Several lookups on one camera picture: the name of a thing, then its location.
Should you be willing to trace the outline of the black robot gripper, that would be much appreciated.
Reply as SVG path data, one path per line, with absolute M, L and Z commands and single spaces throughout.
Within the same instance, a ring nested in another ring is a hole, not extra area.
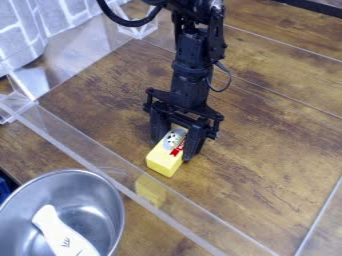
M 177 61 L 172 62 L 171 89 L 168 91 L 149 87 L 145 90 L 144 111 L 149 113 L 151 141 L 156 144 L 171 129 L 171 124 L 189 128 L 183 160 L 189 161 L 200 152 L 207 138 L 215 140 L 223 115 L 208 104 L 211 86 L 211 65 L 195 67 Z

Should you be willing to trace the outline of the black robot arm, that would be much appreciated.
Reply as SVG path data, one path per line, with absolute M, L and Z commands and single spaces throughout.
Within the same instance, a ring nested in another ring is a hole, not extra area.
M 171 11 L 175 35 L 171 89 L 145 90 L 151 140 L 159 141 L 173 124 L 188 129 L 183 159 L 188 161 L 219 132 L 223 115 L 207 105 L 215 68 L 223 64 L 224 12 L 221 0 L 144 0 Z

